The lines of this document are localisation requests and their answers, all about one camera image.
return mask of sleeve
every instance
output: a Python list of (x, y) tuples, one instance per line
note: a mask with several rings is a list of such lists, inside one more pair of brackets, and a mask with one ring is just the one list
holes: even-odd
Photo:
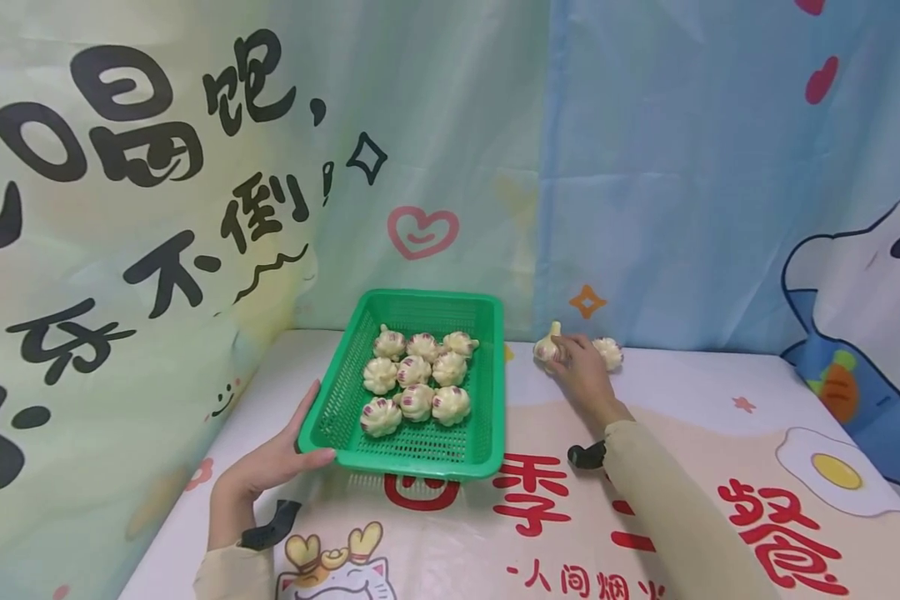
[(603, 468), (653, 540), (680, 600), (776, 600), (773, 583), (707, 494), (643, 425), (607, 425)]
[(197, 600), (271, 600), (273, 556), (235, 545), (211, 550), (193, 581)]

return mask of green plastic basket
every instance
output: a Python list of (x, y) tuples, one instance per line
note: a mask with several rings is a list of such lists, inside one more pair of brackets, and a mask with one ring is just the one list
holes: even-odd
[[(372, 438), (360, 428), (360, 412), (374, 394), (363, 387), (363, 367), (373, 358), (380, 324), (403, 333), (431, 333), (437, 340), (465, 331), (480, 341), (463, 389), (470, 415), (454, 427), (429, 419), (405, 421), (391, 436)], [(504, 460), (504, 308), (481, 294), (424, 290), (370, 290), (360, 298), (347, 331), (300, 430), (304, 453), (336, 448), (337, 462), (374, 473), (450, 481), (490, 478)]]

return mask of hand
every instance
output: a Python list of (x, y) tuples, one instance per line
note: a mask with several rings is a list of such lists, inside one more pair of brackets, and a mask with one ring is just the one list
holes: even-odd
[(306, 454), (299, 454), (296, 449), (300, 426), (319, 390), (319, 380), (313, 381), (287, 426), (225, 470), (217, 480), (214, 492), (220, 490), (231, 497), (254, 501), (269, 488), (281, 486), (299, 473), (329, 465), (337, 456), (332, 448), (320, 448)]
[(553, 336), (552, 340), (560, 348), (559, 360), (547, 362), (547, 368), (570, 403), (601, 429), (616, 421), (633, 421), (633, 415), (610, 385), (603, 356), (588, 337), (574, 334)]
[(253, 504), (261, 493), (285, 484), (299, 473), (325, 467), (336, 458), (332, 448), (306, 454), (298, 453), (296, 448), (300, 425), (319, 389), (317, 380), (279, 434), (236, 461), (217, 479), (210, 492), (208, 551), (226, 548), (240, 539), (244, 531), (257, 526)]

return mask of printed tablecloth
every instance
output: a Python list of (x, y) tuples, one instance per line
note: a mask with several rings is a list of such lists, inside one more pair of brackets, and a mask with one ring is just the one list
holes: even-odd
[[(291, 331), (275, 343), (121, 600), (193, 598), (215, 478), (290, 418), (340, 335)], [(261, 523), (278, 499), (304, 504), (274, 549), (276, 600), (679, 600), (606, 476), (566, 463), (594, 434), (533, 366), (531, 345), (509, 343), (506, 354), (497, 477), (461, 486), (330, 467), (261, 498)], [(781, 598), (900, 598), (900, 499), (783, 360), (631, 349), (613, 381)]]

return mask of orange sparkle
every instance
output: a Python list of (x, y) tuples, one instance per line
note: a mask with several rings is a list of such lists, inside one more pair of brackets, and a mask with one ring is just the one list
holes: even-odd
[(597, 310), (607, 306), (607, 301), (597, 296), (592, 287), (583, 285), (580, 294), (570, 298), (570, 305), (580, 311), (581, 317), (590, 318)]
[(747, 415), (753, 415), (753, 411), (756, 410), (756, 406), (752, 405), (749, 400), (745, 397), (735, 397), (733, 399), (733, 405), (737, 408), (747, 411)]

